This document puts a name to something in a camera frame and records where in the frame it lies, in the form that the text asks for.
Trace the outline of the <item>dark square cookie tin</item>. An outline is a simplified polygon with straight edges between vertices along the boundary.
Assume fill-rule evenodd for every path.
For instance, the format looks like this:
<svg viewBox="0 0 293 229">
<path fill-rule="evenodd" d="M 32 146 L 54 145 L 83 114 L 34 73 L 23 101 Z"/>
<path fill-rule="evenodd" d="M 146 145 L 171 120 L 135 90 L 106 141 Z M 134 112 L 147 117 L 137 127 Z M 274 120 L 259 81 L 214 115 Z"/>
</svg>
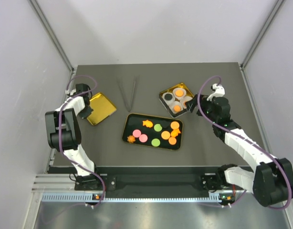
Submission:
<svg viewBox="0 0 293 229">
<path fill-rule="evenodd" d="M 172 86 L 172 87 L 170 87 L 170 88 L 168 88 L 168 89 L 165 89 L 165 90 L 161 91 L 161 92 L 159 93 L 159 100 L 161 101 L 162 105 L 165 107 L 165 109 L 167 110 L 167 112 L 169 113 L 169 115 L 170 115 L 172 118 L 177 118 L 177 117 L 179 117 L 179 116 L 185 114 L 185 113 L 187 112 L 187 109 L 183 109 L 183 110 L 182 110 L 181 112 L 179 112 L 178 114 L 173 114 L 172 111 L 171 111 L 170 108 L 169 108 L 169 105 L 167 105 L 167 104 L 164 102 L 164 100 L 163 100 L 163 98 L 162 98 L 162 95 L 163 95 L 164 93 L 167 93 L 167 92 L 172 93 L 172 91 L 173 91 L 175 88 L 178 88 L 178 87 L 184 88 L 184 89 L 187 91 L 186 96 L 190 96 L 190 97 L 192 97 L 192 98 L 194 97 L 194 94 L 189 90 L 189 88 L 188 88 L 184 83 L 178 83 L 178 84 L 176 84 L 176 85 L 174 85 L 174 86 Z"/>
</svg>

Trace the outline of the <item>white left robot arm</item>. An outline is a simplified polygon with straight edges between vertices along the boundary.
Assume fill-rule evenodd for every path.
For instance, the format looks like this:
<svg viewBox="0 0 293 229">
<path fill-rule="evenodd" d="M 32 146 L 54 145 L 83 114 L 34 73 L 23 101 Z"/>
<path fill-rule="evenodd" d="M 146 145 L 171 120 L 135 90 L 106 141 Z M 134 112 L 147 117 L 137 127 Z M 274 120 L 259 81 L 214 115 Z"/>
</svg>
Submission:
<svg viewBox="0 0 293 229">
<path fill-rule="evenodd" d="M 82 147 L 82 135 L 77 118 L 87 118 L 93 111 L 90 107 L 91 88 L 80 83 L 67 91 L 66 101 L 56 110 L 45 113 L 47 140 L 50 148 L 60 152 L 76 169 L 73 174 L 76 190 L 103 188 L 102 178 L 97 174 L 95 163 Z"/>
</svg>

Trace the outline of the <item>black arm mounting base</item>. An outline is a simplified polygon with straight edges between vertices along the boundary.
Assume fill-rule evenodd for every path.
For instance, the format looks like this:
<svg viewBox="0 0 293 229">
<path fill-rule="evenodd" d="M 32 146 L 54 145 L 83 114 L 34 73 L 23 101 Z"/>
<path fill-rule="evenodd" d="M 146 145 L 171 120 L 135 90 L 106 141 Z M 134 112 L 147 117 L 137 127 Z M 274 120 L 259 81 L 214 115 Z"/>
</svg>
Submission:
<svg viewBox="0 0 293 229">
<path fill-rule="evenodd" d="M 105 175 L 100 177 L 107 191 L 122 190 L 125 187 L 146 189 L 151 187 L 184 187 L 190 186 L 196 190 L 216 191 L 229 188 L 226 183 L 216 175 L 197 174 L 125 174 Z"/>
</svg>

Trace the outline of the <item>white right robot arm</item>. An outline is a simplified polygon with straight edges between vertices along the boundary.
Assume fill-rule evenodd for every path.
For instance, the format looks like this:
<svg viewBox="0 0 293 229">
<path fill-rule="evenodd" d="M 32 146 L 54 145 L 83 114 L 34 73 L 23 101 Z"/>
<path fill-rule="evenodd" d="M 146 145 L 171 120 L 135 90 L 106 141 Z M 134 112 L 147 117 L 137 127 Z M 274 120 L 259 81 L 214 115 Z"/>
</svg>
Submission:
<svg viewBox="0 0 293 229">
<path fill-rule="evenodd" d="M 224 97 L 207 100 L 205 95 L 185 103 L 188 112 L 197 108 L 197 115 L 212 123 L 213 132 L 224 144 L 238 153 L 250 166 L 251 172 L 237 165 L 221 166 L 216 181 L 220 188 L 239 186 L 253 194 L 264 207 L 293 199 L 293 167 L 286 158 L 278 159 L 252 141 L 232 120 L 230 104 Z"/>
</svg>

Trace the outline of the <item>black sandwich cookie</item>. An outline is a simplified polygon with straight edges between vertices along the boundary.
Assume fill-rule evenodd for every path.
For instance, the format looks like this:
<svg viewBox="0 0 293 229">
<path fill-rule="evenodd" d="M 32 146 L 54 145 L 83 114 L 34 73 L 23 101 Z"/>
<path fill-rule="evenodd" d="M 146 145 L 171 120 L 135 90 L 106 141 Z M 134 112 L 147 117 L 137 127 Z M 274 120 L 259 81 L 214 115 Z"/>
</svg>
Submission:
<svg viewBox="0 0 293 229">
<path fill-rule="evenodd" d="M 171 101 L 173 99 L 173 95 L 171 93 L 167 93 L 167 94 L 165 94 L 164 98 L 167 101 Z"/>
</svg>

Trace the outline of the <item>gold tin lid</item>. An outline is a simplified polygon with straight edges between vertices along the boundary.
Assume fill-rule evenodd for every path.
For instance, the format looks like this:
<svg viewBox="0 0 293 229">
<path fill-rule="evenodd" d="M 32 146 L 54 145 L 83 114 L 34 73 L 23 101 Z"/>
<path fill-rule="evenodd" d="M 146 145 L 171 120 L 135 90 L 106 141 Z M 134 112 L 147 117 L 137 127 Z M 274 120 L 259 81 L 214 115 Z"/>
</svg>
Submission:
<svg viewBox="0 0 293 229">
<path fill-rule="evenodd" d="M 93 109 L 87 117 L 88 122 L 95 126 L 116 112 L 116 106 L 103 94 L 97 93 L 90 99 L 90 107 Z"/>
</svg>

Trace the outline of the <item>round dotted orange cookie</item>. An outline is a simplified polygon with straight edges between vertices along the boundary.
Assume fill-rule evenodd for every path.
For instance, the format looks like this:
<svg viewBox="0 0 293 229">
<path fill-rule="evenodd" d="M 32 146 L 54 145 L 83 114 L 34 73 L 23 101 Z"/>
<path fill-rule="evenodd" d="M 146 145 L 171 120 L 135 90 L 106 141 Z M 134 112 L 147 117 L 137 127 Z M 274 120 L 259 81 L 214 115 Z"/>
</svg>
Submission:
<svg viewBox="0 0 293 229">
<path fill-rule="evenodd" d="M 177 96 L 177 97 L 183 97 L 184 95 L 185 95 L 185 92 L 183 91 L 182 88 L 177 88 L 175 90 L 175 96 Z"/>
</svg>

